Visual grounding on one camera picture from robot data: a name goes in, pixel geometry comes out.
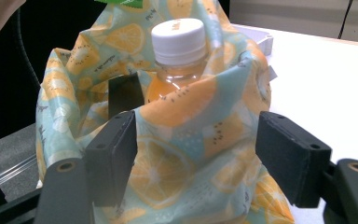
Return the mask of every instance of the table surface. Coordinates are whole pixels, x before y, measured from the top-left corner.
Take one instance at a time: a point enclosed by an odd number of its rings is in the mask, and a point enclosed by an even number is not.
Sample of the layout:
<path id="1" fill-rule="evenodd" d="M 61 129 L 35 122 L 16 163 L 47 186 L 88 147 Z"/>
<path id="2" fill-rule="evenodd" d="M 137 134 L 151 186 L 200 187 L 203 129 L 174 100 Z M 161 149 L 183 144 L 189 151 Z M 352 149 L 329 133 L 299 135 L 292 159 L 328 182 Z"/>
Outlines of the table surface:
<path id="1" fill-rule="evenodd" d="M 273 36 L 270 111 L 333 149 L 331 161 L 358 160 L 358 42 L 248 27 Z M 317 209 L 292 207 L 296 223 L 324 223 Z"/>

